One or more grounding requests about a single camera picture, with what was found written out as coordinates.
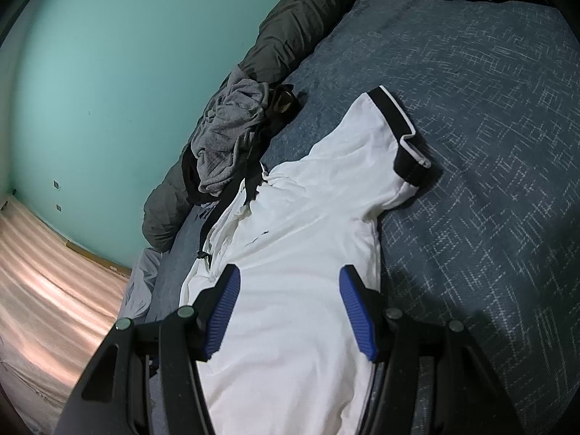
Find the white polo shirt black trim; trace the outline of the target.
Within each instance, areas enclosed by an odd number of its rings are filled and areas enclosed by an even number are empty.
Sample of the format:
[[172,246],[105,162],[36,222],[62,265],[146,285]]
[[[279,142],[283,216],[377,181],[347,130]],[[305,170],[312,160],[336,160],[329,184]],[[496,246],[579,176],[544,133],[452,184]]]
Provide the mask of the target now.
[[377,219],[431,173],[395,97],[361,94],[300,160],[275,166],[254,199],[238,191],[182,288],[190,305],[233,264],[241,288],[219,350],[199,366],[218,434],[353,434],[372,385],[339,291],[353,265],[381,284]]

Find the light grey pillow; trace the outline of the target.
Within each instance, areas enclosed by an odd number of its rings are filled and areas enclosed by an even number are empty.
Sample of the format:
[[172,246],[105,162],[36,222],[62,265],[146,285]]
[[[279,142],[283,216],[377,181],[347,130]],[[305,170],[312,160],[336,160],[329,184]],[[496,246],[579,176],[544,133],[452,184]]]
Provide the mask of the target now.
[[159,272],[162,254],[145,248],[132,269],[117,318],[142,320],[152,304],[152,293]]

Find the pink curtain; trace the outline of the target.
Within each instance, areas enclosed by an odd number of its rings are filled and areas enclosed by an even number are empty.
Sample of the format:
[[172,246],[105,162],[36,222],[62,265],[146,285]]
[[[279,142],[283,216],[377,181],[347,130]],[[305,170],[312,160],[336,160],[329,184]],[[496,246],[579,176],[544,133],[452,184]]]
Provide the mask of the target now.
[[65,244],[15,198],[1,209],[1,384],[35,434],[116,320],[127,279]]

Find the grey crumpled garment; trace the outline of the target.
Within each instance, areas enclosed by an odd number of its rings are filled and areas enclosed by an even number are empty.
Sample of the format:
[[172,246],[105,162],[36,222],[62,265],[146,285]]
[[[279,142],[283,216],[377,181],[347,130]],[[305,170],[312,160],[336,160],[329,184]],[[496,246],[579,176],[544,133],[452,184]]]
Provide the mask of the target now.
[[234,68],[207,102],[190,141],[201,194],[219,196],[247,157],[252,128],[265,118],[269,86]]

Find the black garment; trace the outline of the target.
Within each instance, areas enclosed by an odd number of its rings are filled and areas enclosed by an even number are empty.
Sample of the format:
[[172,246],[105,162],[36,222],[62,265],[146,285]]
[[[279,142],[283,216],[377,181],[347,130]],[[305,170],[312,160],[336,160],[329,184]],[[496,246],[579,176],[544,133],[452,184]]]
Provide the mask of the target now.
[[190,141],[185,147],[185,152],[181,160],[181,168],[184,177],[185,189],[188,194],[188,201],[191,204],[202,204],[212,200],[222,199],[233,189],[239,186],[240,181],[246,181],[251,191],[250,197],[256,196],[258,176],[261,174],[261,158],[268,150],[271,140],[291,121],[302,109],[302,105],[292,92],[291,84],[269,91],[268,108],[265,111],[265,118],[252,128],[253,140],[249,148],[247,157],[236,170],[231,181],[224,187],[219,196],[201,194],[196,187],[199,178],[196,174],[196,161],[190,150]]

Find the dark grey rolled duvet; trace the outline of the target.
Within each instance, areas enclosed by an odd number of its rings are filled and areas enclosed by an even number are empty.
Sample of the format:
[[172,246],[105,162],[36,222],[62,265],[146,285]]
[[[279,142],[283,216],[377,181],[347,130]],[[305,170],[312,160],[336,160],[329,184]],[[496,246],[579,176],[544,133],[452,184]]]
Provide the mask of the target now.
[[[357,0],[279,0],[258,28],[258,37],[236,66],[269,90],[287,84],[287,77],[314,52]],[[168,170],[144,206],[142,233],[153,249],[168,252],[196,204],[188,201],[181,160]]]

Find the wooden window frame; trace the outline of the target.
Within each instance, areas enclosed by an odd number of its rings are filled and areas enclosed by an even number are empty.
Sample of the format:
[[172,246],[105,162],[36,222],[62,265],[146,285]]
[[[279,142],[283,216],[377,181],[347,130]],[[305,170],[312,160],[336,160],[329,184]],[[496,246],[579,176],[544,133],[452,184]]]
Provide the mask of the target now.
[[65,241],[65,245],[67,248],[69,248],[73,252],[76,252],[77,254],[84,257],[85,259],[90,260],[90,261],[92,261],[92,262],[94,262],[94,263],[96,263],[104,268],[107,268],[108,270],[110,270],[112,272],[118,273],[118,274],[123,275],[125,277],[129,277],[132,273],[131,268],[117,264],[117,263],[112,262],[106,258],[103,258],[95,253],[92,253],[89,250],[82,248],[78,244],[74,243],[73,241]]

